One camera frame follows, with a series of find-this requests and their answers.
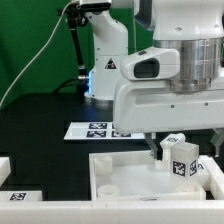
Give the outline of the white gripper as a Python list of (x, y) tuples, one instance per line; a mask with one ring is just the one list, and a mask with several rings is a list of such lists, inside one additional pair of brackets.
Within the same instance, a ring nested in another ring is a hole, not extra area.
[(218, 157), (224, 142), (224, 68), (218, 68), (210, 88), (178, 94), (169, 82), (180, 71), (180, 62), (177, 50), (156, 47), (124, 57), (114, 95), (114, 127), (122, 134), (145, 133), (156, 160), (151, 133), (215, 129), (211, 143)]

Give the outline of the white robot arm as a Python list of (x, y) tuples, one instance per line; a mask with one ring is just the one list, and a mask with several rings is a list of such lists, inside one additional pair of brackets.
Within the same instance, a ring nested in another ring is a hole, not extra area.
[(124, 57), (113, 104), (122, 134), (224, 129), (224, 0), (135, 0), (153, 45)]

